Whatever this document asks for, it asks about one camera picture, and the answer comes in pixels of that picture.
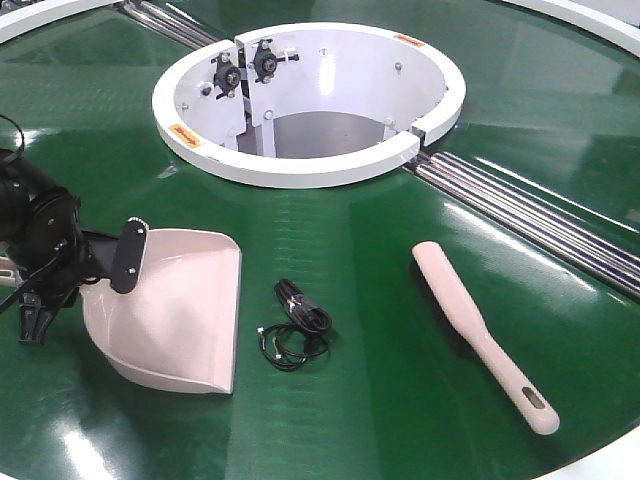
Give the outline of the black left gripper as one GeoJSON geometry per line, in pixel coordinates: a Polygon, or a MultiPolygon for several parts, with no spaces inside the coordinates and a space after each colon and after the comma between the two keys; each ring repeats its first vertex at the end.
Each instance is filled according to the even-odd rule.
{"type": "Polygon", "coordinates": [[[20,337],[43,345],[61,305],[86,282],[108,279],[116,293],[131,293],[142,270],[148,224],[131,217],[119,236],[85,230],[80,199],[63,187],[34,197],[8,239],[8,256],[27,281],[20,300],[20,337]]]}

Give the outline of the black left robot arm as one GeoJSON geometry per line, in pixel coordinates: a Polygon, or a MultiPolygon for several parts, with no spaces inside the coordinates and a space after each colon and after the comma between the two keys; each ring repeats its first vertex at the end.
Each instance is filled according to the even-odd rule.
{"type": "Polygon", "coordinates": [[[82,286],[108,280],[119,294],[133,291],[149,226],[132,217],[118,236],[83,229],[79,197],[30,163],[25,145],[1,152],[1,269],[17,284],[1,308],[17,304],[21,343],[41,345],[82,286]]]}

